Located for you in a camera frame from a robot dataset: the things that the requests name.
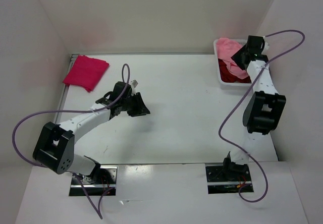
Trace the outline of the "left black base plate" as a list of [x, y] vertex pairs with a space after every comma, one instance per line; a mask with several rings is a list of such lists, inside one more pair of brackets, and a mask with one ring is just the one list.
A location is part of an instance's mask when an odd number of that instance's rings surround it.
[[80, 181], [75, 176], [71, 178], [69, 196], [85, 196], [80, 183], [83, 184], [89, 196], [101, 196], [106, 192], [106, 196], [116, 195], [118, 167], [113, 165], [102, 166], [98, 179], [93, 180], [88, 176], [78, 174]]

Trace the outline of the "white plastic basket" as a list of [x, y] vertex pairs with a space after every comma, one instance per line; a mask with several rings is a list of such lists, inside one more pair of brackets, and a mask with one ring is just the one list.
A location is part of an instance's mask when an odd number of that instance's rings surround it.
[[216, 59], [216, 69], [217, 69], [217, 77], [218, 77], [218, 81], [220, 83], [220, 86], [222, 89], [229, 89], [229, 88], [248, 88], [251, 83], [240, 83], [240, 82], [232, 82], [232, 83], [229, 83], [229, 82], [224, 82], [221, 78], [221, 72], [220, 72], [220, 65], [219, 65], [219, 60], [218, 60], [218, 54], [217, 54], [217, 49], [216, 49], [216, 42], [218, 40], [216, 39], [214, 42], [213, 42], [213, 48], [214, 48], [214, 56], [215, 56], [215, 59]]

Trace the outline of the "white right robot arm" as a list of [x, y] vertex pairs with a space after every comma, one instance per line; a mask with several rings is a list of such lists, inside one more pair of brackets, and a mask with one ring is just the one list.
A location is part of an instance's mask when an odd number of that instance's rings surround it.
[[263, 42], [260, 46], [246, 44], [232, 56], [234, 62], [247, 71], [253, 83], [253, 96], [242, 118], [246, 132], [240, 146], [245, 150], [235, 150], [224, 159], [221, 172], [226, 180], [233, 180], [247, 172], [248, 154], [255, 151], [265, 135], [276, 129], [286, 104], [286, 97], [280, 95], [274, 87], [266, 64], [268, 58], [262, 53], [264, 49]]

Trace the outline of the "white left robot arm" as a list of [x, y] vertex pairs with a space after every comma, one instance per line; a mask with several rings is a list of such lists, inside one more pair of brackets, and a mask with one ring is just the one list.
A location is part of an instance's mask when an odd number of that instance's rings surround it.
[[60, 175], [73, 172], [93, 184], [105, 175], [101, 164], [87, 156], [74, 153], [74, 145], [99, 125], [110, 121], [125, 111], [130, 117], [150, 114], [139, 92], [122, 96], [115, 104], [106, 108], [111, 101], [111, 92], [95, 102], [89, 113], [83, 113], [68, 121], [46, 123], [33, 151], [33, 159]]

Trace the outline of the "magenta t shirt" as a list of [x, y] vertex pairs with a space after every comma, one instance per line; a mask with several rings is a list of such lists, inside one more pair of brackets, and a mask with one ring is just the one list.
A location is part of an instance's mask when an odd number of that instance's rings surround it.
[[92, 92], [109, 66], [106, 61], [79, 55], [63, 83], [66, 86], [78, 86]]

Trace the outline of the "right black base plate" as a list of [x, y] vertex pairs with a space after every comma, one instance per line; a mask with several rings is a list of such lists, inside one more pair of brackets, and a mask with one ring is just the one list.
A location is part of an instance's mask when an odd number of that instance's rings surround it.
[[206, 165], [208, 194], [231, 194], [254, 192], [249, 169], [243, 173], [225, 173], [222, 165]]

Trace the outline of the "dark red t shirt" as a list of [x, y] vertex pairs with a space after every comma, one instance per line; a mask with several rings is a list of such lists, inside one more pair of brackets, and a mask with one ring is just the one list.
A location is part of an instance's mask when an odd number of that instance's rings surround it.
[[219, 70], [222, 81], [225, 83], [251, 83], [251, 79], [246, 71], [241, 70], [235, 63], [224, 62], [218, 59]]

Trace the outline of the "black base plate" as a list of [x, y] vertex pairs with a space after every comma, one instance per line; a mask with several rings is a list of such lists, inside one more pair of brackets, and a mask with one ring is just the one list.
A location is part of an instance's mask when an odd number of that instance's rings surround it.
[[116, 195], [118, 167], [113, 165], [102, 166], [98, 179], [93, 180], [88, 176], [78, 174], [80, 181], [75, 176], [71, 178], [69, 196], [85, 196], [80, 183], [83, 184], [89, 196], [101, 196], [106, 192], [106, 196]]
[[254, 192], [249, 169], [243, 173], [225, 173], [222, 165], [206, 165], [208, 194], [231, 194]]

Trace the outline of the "light pink t shirt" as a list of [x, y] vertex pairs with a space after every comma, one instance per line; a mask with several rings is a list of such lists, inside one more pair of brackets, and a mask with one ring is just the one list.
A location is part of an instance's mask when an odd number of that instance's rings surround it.
[[242, 45], [237, 41], [221, 37], [216, 42], [216, 49], [218, 54], [218, 59], [223, 60], [224, 62], [233, 62], [235, 63], [231, 57], [240, 49]]

